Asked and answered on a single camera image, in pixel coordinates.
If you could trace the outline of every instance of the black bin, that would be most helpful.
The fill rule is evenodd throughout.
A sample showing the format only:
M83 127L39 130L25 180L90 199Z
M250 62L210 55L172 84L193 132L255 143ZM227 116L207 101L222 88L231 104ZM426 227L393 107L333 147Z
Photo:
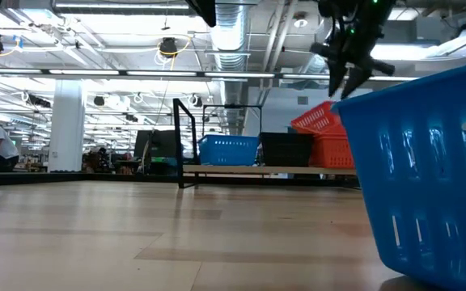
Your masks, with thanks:
M261 133L260 161L270 167L308 167L313 134Z

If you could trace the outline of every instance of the blue basket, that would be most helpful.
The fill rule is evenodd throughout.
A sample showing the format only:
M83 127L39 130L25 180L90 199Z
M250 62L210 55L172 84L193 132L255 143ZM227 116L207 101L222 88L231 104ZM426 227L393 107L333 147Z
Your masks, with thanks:
M201 164L213 166L252 166L258 137L208 134L199 141Z
M466 290L466 66L334 106L381 260Z

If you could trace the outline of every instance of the red basket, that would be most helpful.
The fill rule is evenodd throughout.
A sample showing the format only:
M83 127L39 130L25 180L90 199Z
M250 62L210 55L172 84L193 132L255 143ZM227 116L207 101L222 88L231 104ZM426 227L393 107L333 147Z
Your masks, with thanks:
M345 128L339 116L330 112L332 101L326 101L292 120L299 133L314 133L310 166L331 169L354 169L354 158Z

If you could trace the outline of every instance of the ductwork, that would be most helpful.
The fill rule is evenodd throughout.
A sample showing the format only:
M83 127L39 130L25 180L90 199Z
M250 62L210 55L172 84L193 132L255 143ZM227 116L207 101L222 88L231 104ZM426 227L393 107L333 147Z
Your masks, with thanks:
M246 45L248 33L248 7L241 5L217 5L217 26L211 30L214 49L218 51L241 51ZM215 54L215 64L219 71L239 72L246 70L245 55ZM243 98L243 82L221 82L221 99L224 104L246 104L247 96ZM244 116L245 110L226 110L226 120L230 134L242 133L239 114Z
M332 31L332 20L322 18L318 27L314 41L323 43ZM316 54L312 54L307 64L301 69L301 74L321 74L327 69L324 59Z
M332 20L321 18L317 33L314 37L314 41L323 43L331 31ZM299 70L299 74L324 74L327 69L327 63L324 61L323 57L311 53L307 63ZM295 89L298 91L302 91L304 89L326 89L328 88L328 82L306 80L287 83L284 84L283 87Z

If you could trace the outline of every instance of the ceiling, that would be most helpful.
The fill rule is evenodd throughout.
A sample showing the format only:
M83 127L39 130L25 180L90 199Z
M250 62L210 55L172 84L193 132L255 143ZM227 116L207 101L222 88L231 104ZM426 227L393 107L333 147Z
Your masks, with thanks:
M45 9L49 1L27 0L26 6L0 10L0 34L4 45L0 68L34 69L85 69L85 70L176 70L214 71L218 53L212 40L211 30L192 13L162 12L145 13L126 11L120 5L138 1L57 1L66 5L77 3L109 4L113 11L95 8L90 14L80 10L63 10L55 15ZM286 21L286 12L275 20L277 1L248 1L249 5L247 44L241 53L247 57L246 70L263 70L266 47L272 26L280 27ZM168 5L183 2L168 1ZM283 51L275 63L275 70L299 72L309 61L310 45L317 38L322 19L313 1L300 1L296 12L305 12L307 25L290 25ZM397 76L421 77L466 64L466 36L454 38L457 28L466 22L466 1L408 0L401 2L384 28L386 35L377 45L372 56L396 66ZM159 43L163 38L174 37L180 53L172 60L159 56ZM12 137L23 137L25 146L39 149L47 146L51 127L51 110L37 108L25 101L28 94L54 103L54 78L37 78L0 75L0 122ZM98 76L84 78L88 92L85 144L107 145L118 150L133 148L139 129L173 129L172 99L180 98L195 114L201 108L194 107L189 98L198 96L204 104L223 104L221 80L167 80L152 78L143 80L102 79ZM389 83L366 84L378 90ZM109 102L96 106L94 98L104 97ZM138 118L138 122L125 119L123 112ZM207 133L229 133L225 124L227 112L217 110L206 123Z

